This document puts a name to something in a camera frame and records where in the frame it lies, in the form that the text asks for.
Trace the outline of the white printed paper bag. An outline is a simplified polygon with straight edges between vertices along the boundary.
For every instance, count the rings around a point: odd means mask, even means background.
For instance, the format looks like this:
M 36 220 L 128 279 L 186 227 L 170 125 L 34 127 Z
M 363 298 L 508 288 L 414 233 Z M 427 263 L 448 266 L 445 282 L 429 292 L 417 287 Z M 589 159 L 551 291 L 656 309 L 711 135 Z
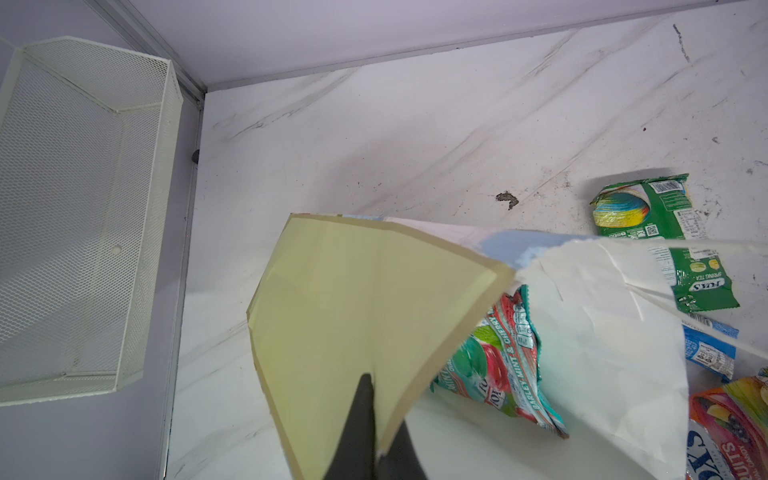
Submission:
M 683 325 L 648 241 L 294 214 L 247 310 L 291 474 L 324 479 L 360 377 L 375 471 L 403 421 L 430 479 L 682 479 Z M 562 439 L 434 388 L 489 308 L 526 285 Z

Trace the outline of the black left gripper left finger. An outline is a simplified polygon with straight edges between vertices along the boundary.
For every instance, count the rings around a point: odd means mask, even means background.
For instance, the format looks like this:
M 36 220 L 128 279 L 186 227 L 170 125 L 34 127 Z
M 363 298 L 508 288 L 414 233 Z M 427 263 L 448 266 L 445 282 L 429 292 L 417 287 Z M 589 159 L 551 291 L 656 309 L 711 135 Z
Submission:
M 375 478 L 374 388 L 369 373 L 358 382 L 336 452 L 325 479 Z

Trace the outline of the teal Fox's candy bag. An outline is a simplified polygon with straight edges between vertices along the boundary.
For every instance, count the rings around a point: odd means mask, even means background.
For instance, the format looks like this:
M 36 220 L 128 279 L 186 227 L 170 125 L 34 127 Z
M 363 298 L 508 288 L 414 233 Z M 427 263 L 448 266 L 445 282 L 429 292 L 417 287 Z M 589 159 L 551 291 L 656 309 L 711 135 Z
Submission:
M 525 418 L 567 439 L 562 417 L 540 389 L 540 337 L 530 317 L 529 289 L 503 294 L 432 381 L 461 397 Z

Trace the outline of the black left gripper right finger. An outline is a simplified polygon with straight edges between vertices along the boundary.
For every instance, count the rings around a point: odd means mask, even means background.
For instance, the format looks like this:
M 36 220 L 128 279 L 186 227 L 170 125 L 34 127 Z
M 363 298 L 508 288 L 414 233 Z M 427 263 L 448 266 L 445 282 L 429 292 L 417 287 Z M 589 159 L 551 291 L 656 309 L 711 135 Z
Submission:
M 378 480 L 426 480 L 405 421 L 402 422 L 387 454 L 377 465 Z

